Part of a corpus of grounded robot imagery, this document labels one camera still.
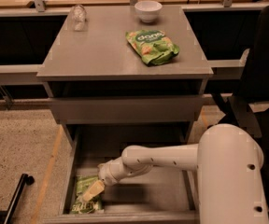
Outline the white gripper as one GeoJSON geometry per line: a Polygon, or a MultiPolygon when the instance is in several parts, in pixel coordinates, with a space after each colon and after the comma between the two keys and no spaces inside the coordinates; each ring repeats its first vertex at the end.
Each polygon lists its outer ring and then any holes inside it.
{"type": "Polygon", "coordinates": [[[95,196],[104,191],[106,186],[113,186],[121,181],[122,165],[120,161],[111,160],[98,165],[98,177],[82,194],[85,202],[90,201],[95,196]]]}

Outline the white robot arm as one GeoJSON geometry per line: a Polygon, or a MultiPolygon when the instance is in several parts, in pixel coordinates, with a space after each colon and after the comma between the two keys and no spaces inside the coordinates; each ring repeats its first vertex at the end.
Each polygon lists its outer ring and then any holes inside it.
{"type": "Polygon", "coordinates": [[[197,173],[200,224],[269,224],[263,162],[261,148],[247,132],[218,124],[206,130],[197,144],[125,148],[120,157],[100,166],[99,179],[82,199],[89,201],[106,186],[155,166],[173,167],[197,173]]]}

